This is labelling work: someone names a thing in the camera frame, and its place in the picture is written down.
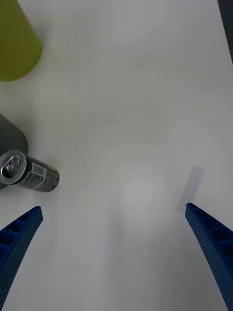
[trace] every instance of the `can lid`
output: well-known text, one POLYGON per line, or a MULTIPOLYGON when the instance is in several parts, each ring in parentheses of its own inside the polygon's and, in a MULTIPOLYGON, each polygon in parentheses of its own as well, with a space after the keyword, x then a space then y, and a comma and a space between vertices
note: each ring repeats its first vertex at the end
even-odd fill
POLYGON ((5 185, 15 184, 26 170, 27 160, 19 150, 10 150, 0 157, 0 182, 5 185))

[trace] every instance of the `gray cylinder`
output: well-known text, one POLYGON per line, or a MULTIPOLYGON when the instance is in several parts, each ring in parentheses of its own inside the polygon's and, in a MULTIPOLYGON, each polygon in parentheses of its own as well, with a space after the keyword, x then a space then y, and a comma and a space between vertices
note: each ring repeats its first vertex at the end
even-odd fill
MULTIPOLYGON (((23 132, 0 114, 0 156, 8 150, 17 149, 28 153, 28 143, 23 132)), ((0 183, 0 189, 6 185, 0 183)))

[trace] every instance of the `yellow cup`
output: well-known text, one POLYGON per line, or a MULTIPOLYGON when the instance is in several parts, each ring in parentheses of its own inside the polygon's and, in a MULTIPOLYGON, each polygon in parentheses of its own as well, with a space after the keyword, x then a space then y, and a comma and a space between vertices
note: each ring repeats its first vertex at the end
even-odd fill
POLYGON ((23 77, 38 62, 42 46, 17 0, 0 0, 0 81, 23 77))

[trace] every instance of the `pull tab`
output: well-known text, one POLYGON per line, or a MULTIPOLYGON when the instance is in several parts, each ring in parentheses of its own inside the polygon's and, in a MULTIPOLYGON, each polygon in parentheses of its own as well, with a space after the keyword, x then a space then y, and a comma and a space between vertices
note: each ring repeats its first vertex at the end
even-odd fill
POLYGON ((19 166, 19 163, 20 163, 19 158, 16 155, 14 155, 5 165, 5 169, 11 173, 19 166))

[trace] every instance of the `black can label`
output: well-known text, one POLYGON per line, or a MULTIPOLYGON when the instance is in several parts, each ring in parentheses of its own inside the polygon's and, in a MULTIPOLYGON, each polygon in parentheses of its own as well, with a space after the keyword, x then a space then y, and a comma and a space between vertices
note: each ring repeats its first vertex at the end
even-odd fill
POLYGON ((41 192, 52 191, 59 183, 58 171, 31 157, 27 156, 27 160, 28 171, 18 185, 41 192))

